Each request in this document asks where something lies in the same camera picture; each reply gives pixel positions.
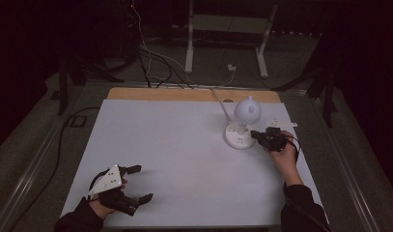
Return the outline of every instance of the metal stand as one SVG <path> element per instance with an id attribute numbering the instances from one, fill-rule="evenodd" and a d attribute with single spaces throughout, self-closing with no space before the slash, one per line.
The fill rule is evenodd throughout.
<path id="1" fill-rule="evenodd" d="M 241 33 L 263 33 L 262 43 L 256 47 L 255 53 L 259 65 L 260 76 L 268 78 L 265 58 L 263 52 L 271 32 L 272 22 L 277 12 L 278 5 L 273 5 L 268 18 L 255 17 L 232 17 L 223 15 L 195 14 L 193 12 L 193 0 L 189 2 L 189 31 L 187 40 L 186 61 L 184 71 L 192 73 L 193 67 L 193 30 L 241 32 Z"/>

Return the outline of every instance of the table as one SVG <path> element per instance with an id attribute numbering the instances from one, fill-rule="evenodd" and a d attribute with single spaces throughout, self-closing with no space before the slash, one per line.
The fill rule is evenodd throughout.
<path id="1" fill-rule="evenodd" d="M 290 120 L 276 93 L 216 90 L 228 112 L 249 95 L 263 115 Z M 280 223 L 283 179 L 263 148 L 231 148 L 224 140 L 226 118 L 210 90 L 114 88 L 102 104 L 79 164 L 62 215 L 87 195 L 91 180 L 107 167 L 142 165 L 127 176 L 124 193 L 132 198 L 154 193 L 133 217 L 115 213 L 111 228 L 263 227 Z M 292 128 L 287 131 L 295 134 Z M 320 197 L 300 154 L 303 182 Z"/>

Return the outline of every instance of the white cable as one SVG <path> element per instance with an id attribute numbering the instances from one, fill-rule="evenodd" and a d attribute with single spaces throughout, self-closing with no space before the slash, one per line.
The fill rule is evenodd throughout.
<path id="1" fill-rule="evenodd" d="M 232 71 L 232 79 L 230 79 L 229 82 L 227 82 L 226 84 L 219 85 L 219 86 L 217 86 L 217 87 L 226 86 L 226 85 L 232 83 L 233 79 L 235 78 L 235 71 L 236 71 L 236 70 L 233 70 L 233 71 Z"/>
<path id="2" fill-rule="evenodd" d="M 175 59 L 173 59 L 173 58 L 171 58 L 171 57 L 169 57 L 169 56 L 166 56 L 166 55 L 159 54 L 159 53 L 154 52 L 154 51 L 150 51 L 150 50 L 148 50 L 148 49 L 147 49 L 147 51 L 150 52 L 151 54 L 155 54 L 155 55 L 164 57 L 164 58 L 166 58 L 166 59 L 169 59 L 169 60 L 175 62 L 175 63 L 176 63 L 179 67 L 181 67 L 181 69 L 184 71 L 184 67 L 181 65 L 181 63 L 179 63 L 179 62 L 176 61 Z M 184 76 L 186 76 L 186 79 L 187 79 L 191 84 L 193 84 L 193 85 L 195 85 L 195 86 L 199 86 L 198 84 L 193 83 L 193 81 L 190 80 L 189 76 L 188 76 L 186 73 L 184 74 Z"/>
<path id="3" fill-rule="evenodd" d="M 230 122 L 232 121 L 230 119 L 229 113 L 226 110 L 226 107 L 224 106 L 223 102 L 221 101 L 221 99 L 217 96 L 216 91 L 214 89 L 211 89 L 211 91 L 214 93 L 214 95 L 216 96 L 217 101 L 220 103 L 220 105 L 223 108 L 224 114 L 226 115 L 227 118 L 227 122 L 230 124 Z"/>
<path id="4" fill-rule="evenodd" d="M 144 47 L 145 50 L 148 51 L 149 63 L 148 63 L 148 69 L 147 69 L 147 71 L 146 71 L 146 73 L 145 73 L 145 76 L 146 76 L 147 78 L 152 78 L 152 79 L 156 79 L 156 80 L 166 80 L 166 78 L 161 78 L 161 77 L 158 77 L 158 76 L 149 75 L 149 72 L 150 72 L 150 70 L 151 70 L 152 57 L 151 57 L 151 52 L 150 52 L 150 51 L 148 50 L 148 48 L 146 47 L 145 40 L 144 40 L 144 36 L 143 36 L 143 34 L 142 34 L 142 29 L 141 29 L 142 17 L 141 17 L 141 15 L 136 11 L 136 8 L 135 8 L 135 0 L 132 0 L 132 8 L 133 8 L 133 11 L 136 13 L 136 15 L 138 15 L 138 19 L 139 19 L 139 20 L 138 20 L 138 28 L 139 28 L 139 33 L 140 33 L 140 35 L 141 35 L 142 44 L 143 44 L 143 45 L 141 45 L 141 46 Z"/>

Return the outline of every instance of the black cable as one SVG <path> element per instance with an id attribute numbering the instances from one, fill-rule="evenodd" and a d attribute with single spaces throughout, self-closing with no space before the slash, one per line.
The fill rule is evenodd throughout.
<path id="1" fill-rule="evenodd" d="M 143 63 L 143 61 L 142 61 L 142 57 L 141 57 L 140 54 L 138 55 L 138 59 L 139 59 L 139 63 L 141 64 L 142 71 L 143 71 L 143 73 L 144 73 L 144 75 L 145 75 L 146 82 L 148 83 L 148 88 L 152 88 L 151 82 L 150 82 L 149 79 L 148 79 L 147 72 L 146 72 L 146 70 L 145 70 L 145 66 L 144 66 L 144 63 Z"/>
<path id="2" fill-rule="evenodd" d="M 67 125 L 69 124 L 70 120 L 73 119 L 73 117 L 77 116 L 78 113 L 85 111 L 85 110 L 90 110 L 90 109 L 99 109 L 99 107 L 87 107 L 81 110 L 78 110 L 77 112 L 71 114 L 69 116 L 69 118 L 67 119 L 67 121 L 64 123 L 64 125 L 61 127 L 61 131 L 60 131 L 60 138 L 59 138 L 59 143 L 58 143 L 58 150 L 57 150 L 57 160 L 55 163 L 55 167 L 54 170 L 52 171 L 51 175 L 48 178 L 48 181 L 45 183 L 45 185 L 42 187 L 42 189 L 40 190 L 40 192 L 37 194 L 37 196 L 33 199 L 33 201 L 31 201 L 31 203 L 25 208 L 25 210 L 22 212 L 22 214 L 17 218 L 17 220 L 13 223 L 12 227 L 10 227 L 9 232 L 12 232 L 16 225 L 19 223 L 19 221 L 24 217 L 25 214 L 27 214 L 27 212 L 31 209 L 31 207 L 37 202 L 37 200 L 40 198 L 40 196 L 45 192 L 46 188 L 49 186 L 49 184 L 51 183 L 52 179 L 55 176 L 55 173 L 58 170 L 58 167 L 60 165 L 60 157 L 61 157 L 61 145 L 62 145 L 62 137 L 63 137 L 63 133 L 65 128 L 67 127 Z"/>
<path id="3" fill-rule="evenodd" d="M 163 58 L 163 57 L 157 57 L 158 59 L 155 59 L 156 61 L 158 61 L 158 62 L 161 62 L 161 63 L 164 63 L 168 68 L 169 68 L 169 76 L 168 77 L 166 77 L 166 78 L 164 78 L 164 80 L 162 80 L 162 81 L 160 81 L 159 82 L 159 84 L 156 86 L 156 88 L 157 87 L 159 87 L 163 82 L 167 82 L 171 77 L 172 77 L 172 66 L 171 65 L 169 65 L 169 63 Z"/>
<path id="4" fill-rule="evenodd" d="M 295 144 L 292 141 L 290 141 L 289 139 L 287 139 L 287 142 L 290 143 L 295 148 L 295 162 L 297 162 L 298 161 L 299 151 L 301 150 L 301 145 L 299 144 L 298 139 L 296 139 L 294 136 L 286 136 L 286 137 L 290 137 L 290 138 L 292 138 L 293 140 L 295 140 L 298 143 L 298 149 L 297 149 Z"/>
<path id="5" fill-rule="evenodd" d="M 139 50 L 142 51 L 142 52 L 150 53 L 151 55 L 153 55 L 153 56 L 155 56 L 155 57 L 158 57 L 158 58 L 164 60 L 164 61 L 165 61 L 164 63 L 165 63 L 167 66 L 169 66 L 170 69 L 172 69 L 172 71 L 175 73 L 175 75 L 178 77 L 178 79 L 179 79 L 183 84 L 187 85 L 187 87 L 189 87 L 190 89 L 193 89 L 193 87 L 191 87 L 187 82 L 185 82 L 185 81 L 183 80 L 183 78 L 178 74 L 178 72 L 176 71 L 176 69 L 173 68 L 173 67 L 163 58 L 163 56 L 160 56 L 160 55 L 158 55 L 158 54 L 155 54 L 155 53 L 153 53 L 153 52 L 151 52 L 151 51 L 143 50 L 143 49 L 141 49 L 141 48 L 140 48 Z"/>

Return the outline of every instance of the gray floor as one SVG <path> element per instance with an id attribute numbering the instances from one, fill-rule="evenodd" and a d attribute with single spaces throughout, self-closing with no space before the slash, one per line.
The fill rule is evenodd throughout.
<path id="1" fill-rule="evenodd" d="M 175 62 L 170 64 L 178 70 L 184 80 L 191 80 L 199 87 L 229 83 L 233 74 L 226 71 L 226 66 L 235 64 L 237 69 L 234 79 L 226 87 L 267 89 L 300 75 L 316 44 L 316 39 L 308 37 L 271 36 L 265 52 L 269 72 L 269 78 L 266 80 L 259 77 L 253 46 L 238 46 L 235 49 L 234 44 L 205 47 L 199 45 L 195 49 L 193 74 L 188 77 L 181 72 Z M 186 48 L 182 40 L 173 41 L 169 45 L 161 45 L 158 40 L 151 40 L 147 43 L 147 48 L 184 64 Z M 109 64 L 115 64 L 115 61 L 109 61 Z M 153 60 L 149 75 L 155 76 L 155 83 L 168 74 L 169 70 L 165 66 Z M 117 76 L 126 80 L 126 83 L 118 86 L 145 86 L 144 75 L 137 64 Z M 171 81 L 181 83 L 176 77 L 172 77 Z M 160 88 L 178 88 L 179 86 L 173 82 L 162 84 Z M 41 148 L 46 148 L 45 159 L 42 160 L 37 177 L 32 180 L 33 185 L 29 187 L 28 194 L 15 204 L 18 207 L 16 211 L 24 211 L 55 167 L 59 133 L 51 130 L 61 127 L 64 121 L 64 117 L 56 115 L 59 103 L 50 99 L 53 91 L 58 90 L 57 83 L 58 75 L 47 80 L 48 93 L 0 147 L 0 212 L 8 203 L 10 194 L 33 156 L 44 152 Z M 384 177 L 341 92 L 338 89 L 334 92 L 337 112 L 332 114 L 333 129 L 328 129 L 320 116 L 321 101 L 308 99 L 303 94 L 309 83 L 307 81 L 297 85 L 288 92 L 280 93 L 280 96 L 292 120 L 299 124 L 296 133 L 320 192 L 332 231 L 378 231 L 374 229 L 374 223 L 380 231 L 393 231 L 393 189 Z M 72 95 L 67 113 L 85 107 L 100 106 L 113 86 L 117 85 L 92 76 L 86 86 L 71 88 Z M 58 171 L 47 190 L 21 219 L 14 231 L 52 231 L 55 221 L 61 214 L 98 111 L 87 110 L 81 114 L 88 117 L 87 125 L 84 128 L 65 129 Z M 46 142 L 48 135 L 54 137 L 52 143 Z M 363 199 L 365 204 L 356 201 L 359 199 Z M 364 216 L 369 213 L 372 220 L 365 220 Z M 371 221 L 373 229 L 368 229 L 366 225 Z M 233 231 L 258 230 L 263 231 L 260 228 Z M 269 231 L 279 231 L 279 228 L 270 228 Z"/>

